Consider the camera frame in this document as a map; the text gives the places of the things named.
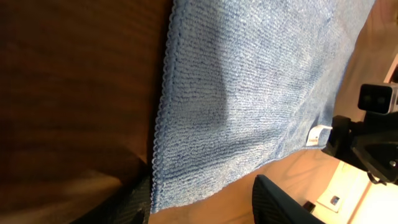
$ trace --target dark wooden surface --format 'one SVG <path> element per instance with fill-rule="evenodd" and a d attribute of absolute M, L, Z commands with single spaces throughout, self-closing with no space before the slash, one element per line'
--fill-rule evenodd
<path fill-rule="evenodd" d="M 171 7 L 0 0 L 0 223 L 68 222 L 145 171 Z"/>

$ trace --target wooden table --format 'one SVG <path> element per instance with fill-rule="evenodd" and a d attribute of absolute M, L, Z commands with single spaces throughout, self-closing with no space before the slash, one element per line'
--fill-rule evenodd
<path fill-rule="evenodd" d="M 0 223 L 68 222 L 144 172 L 171 8 L 0 0 Z"/>

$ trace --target blue towel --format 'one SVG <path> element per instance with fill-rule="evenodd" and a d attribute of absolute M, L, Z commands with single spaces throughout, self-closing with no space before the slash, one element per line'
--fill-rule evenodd
<path fill-rule="evenodd" d="M 175 0 L 154 146 L 152 213 L 305 149 L 373 0 Z"/>

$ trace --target camera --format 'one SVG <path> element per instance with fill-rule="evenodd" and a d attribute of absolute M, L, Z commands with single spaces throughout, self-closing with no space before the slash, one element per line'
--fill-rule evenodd
<path fill-rule="evenodd" d="M 378 114 L 389 114 L 398 110 L 398 84 L 363 84 L 359 93 L 358 108 Z"/>

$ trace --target white tag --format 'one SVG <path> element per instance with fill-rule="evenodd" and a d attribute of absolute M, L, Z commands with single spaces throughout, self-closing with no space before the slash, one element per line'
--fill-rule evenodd
<path fill-rule="evenodd" d="M 326 125 L 318 125 L 313 127 L 308 134 L 308 140 L 305 146 L 317 146 L 319 142 L 319 135 L 324 129 L 332 129 L 332 127 Z"/>

